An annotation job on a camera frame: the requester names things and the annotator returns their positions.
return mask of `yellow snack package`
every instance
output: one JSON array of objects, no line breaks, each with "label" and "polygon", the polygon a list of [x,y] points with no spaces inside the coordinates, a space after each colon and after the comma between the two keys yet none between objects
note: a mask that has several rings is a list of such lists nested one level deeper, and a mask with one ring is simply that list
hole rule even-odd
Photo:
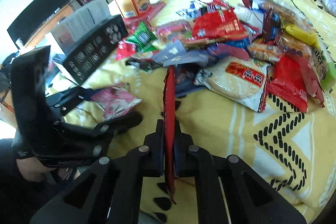
[{"label": "yellow snack package", "polygon": [[319,43],[318,43],[318,35],[317,33],[312,30],[312,31],[307,31],[299,26],[293,24],[293,23],[288,23],[288,22],[283,22],[282,23],[282,28],[288,32],[288,34],[292,35],[293,37],[301,40],[302,42],[314,46],[316,48],[319,48]]}]

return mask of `bed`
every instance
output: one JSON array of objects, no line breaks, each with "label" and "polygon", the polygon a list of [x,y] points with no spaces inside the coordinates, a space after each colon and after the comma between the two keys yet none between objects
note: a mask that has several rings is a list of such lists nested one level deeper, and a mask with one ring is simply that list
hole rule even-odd
[{"label": "bed", "polygon": [[[189,6],[190,0],[164,1],[166,7],[151,21],[159,24],[179,19],[175,13]],[[242,4],[241,0],[227,0]],[[325,11],[319,1],[284,0],[300,9],[312,21],[331,55],[336,58],[336,19]],[[113,139],[109,156],[119,157],[143,143],[145,135],[155,131],[161,118],[162,91],[166,69],[147,74],[115,61],[115,53],[84,83],[84,87],[101,88],[120,81],[130,83],[131,92],[144,102],[137,107],[144,119],[124,135]],[[71,86],[58,75],[49,90],[55,93]],[[263,113],[255,113],[226,97],[209,90],[201,90],[179,99],[176,112],[183,132],[192,136],[194,143],[211,154],[226,157],[236,154],[263,177],[312,222],[332,196],[336,187],[336,91],[325,94],[325,108],[310,103],[307,113],[300,113],[293,105],[268,94]],[[66,122],[93,127],[102,117],[101,110],[92,102],[84,102],[74,109]],[[194,182],[191,179],[175,180],[177,205],[163,211],[153,198],[167,196],[160,183],[164,178],[145,178],[141,210],[155,215],[164,213],[167,223],[198,223]]]}]

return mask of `pile of snacks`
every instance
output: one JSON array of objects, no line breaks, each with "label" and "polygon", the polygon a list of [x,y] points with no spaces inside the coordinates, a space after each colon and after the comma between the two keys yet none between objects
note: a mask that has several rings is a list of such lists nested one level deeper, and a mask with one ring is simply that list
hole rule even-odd
[{"label": "pile of snacks", "polygon": [[142,22],[120,42],[117,59],[146,72],[174,66],[178,98],[208,88],[256,112],[267,92],[302,112],[309,97],[324,107],[336,68],[309,20],[284,2],[242,1],[193,0],[177,11],[180,20],[157,26],[156,36]]}]

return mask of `white triangle pattern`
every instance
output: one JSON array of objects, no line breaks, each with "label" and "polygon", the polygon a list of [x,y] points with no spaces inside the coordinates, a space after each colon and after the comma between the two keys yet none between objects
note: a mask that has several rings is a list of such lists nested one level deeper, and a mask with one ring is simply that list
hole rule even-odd
[{"label": "white triangle pattern", "polygon": [[266,105],[265,110],[262,113],[254,112],[253,115],[253,126],[267,119],[269,116],[278,113],[278,111],[272,109],[270,106]]},{"label": "white triangle pattern", "polygon": [[285,174],[282,166],[271,155],[256,145],[252,169],[263,179],[267,177],[277,178]]},{"label": "white triangle pattern", "polygon": [[309,161],[311,158],[310,124],[311,122],[305,124],[292,138],[292,141],[301,149]]}]

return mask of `black device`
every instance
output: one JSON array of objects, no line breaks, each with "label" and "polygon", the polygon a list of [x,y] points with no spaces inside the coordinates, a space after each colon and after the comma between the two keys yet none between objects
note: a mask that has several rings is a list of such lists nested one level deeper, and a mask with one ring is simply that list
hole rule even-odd
[{"label": "black device", "polygon": [[11,65],[12,96],[18,130],[13,141],[18,159],[36,156],[47,167],[93,164],[106,155],[115,134],[139,125],[137,112],[99,123],[94,129],[67,124],[63,116],[88,97],[80,86],[45,96],[50,46],[34,49]]},{"label": "black device", "polygon": [[[126,156],[102,157],[42,207],[31,224],[137,224],[143,177],[163,174],[164,122]],[[244,161],[194,145],[175,121],[175,172],[194,177],[199,224],[305,224],[305,218]]]},{"label": "black device", "polygon": [[26,44],[43,22],[69,2],[70,0],[34,0],[9,26],[8,34],[14,43],[20,38],[23,44]]},{"label": "black device", "polygon": [[67,78],[82,85],[127,35],[121,15],[115,15],[67,49],[70,53],[65,59],[54,59],[54,62]]}]

